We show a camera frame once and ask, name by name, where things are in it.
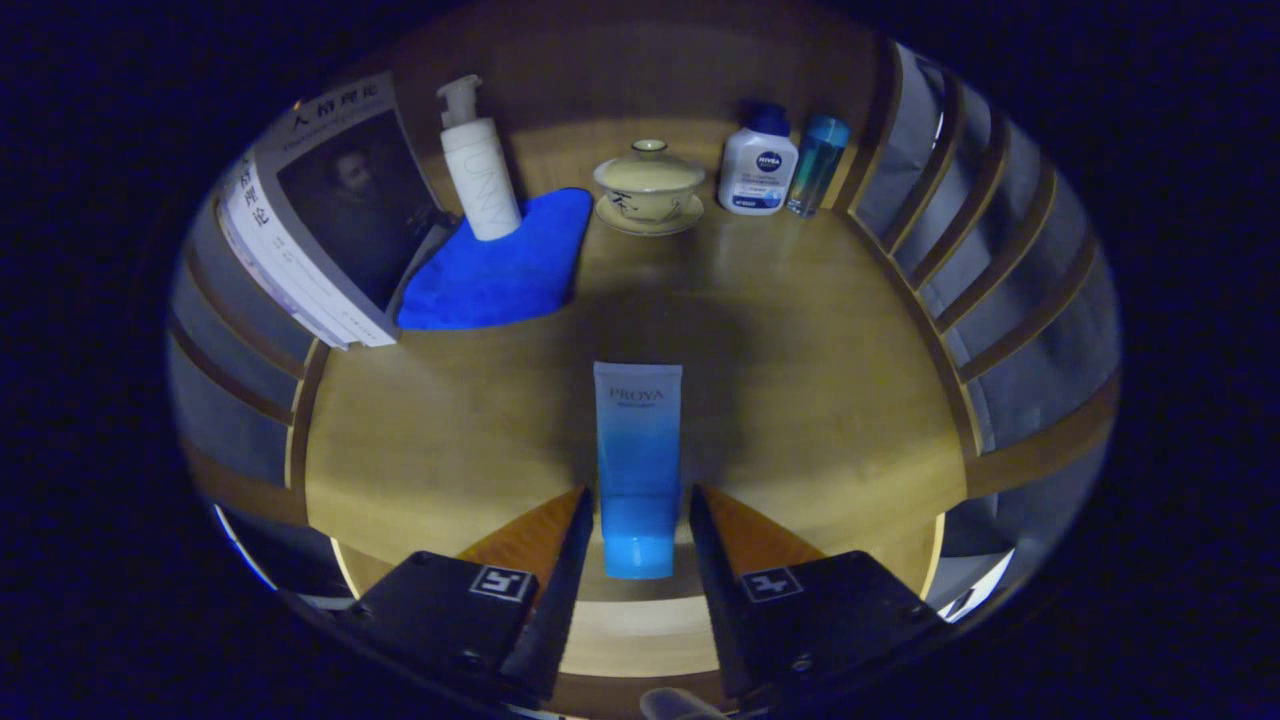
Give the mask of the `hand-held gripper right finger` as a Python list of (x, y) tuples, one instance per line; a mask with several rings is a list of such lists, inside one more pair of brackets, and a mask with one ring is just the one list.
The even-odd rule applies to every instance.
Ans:
[(869, 553), (736, 573), (700, 487), (691, 495), (689, 524), (731, 700), (833, 697), (951, 637), (950, 624)]

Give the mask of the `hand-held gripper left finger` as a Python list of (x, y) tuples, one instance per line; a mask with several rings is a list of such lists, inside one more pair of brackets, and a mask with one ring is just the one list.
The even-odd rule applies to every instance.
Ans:
[(550, 570), (417, 551), (338, 614), (338, 635), (417, 682), (493, 703), (552, 700), (564, 656), (594, 498), (550, 502)]

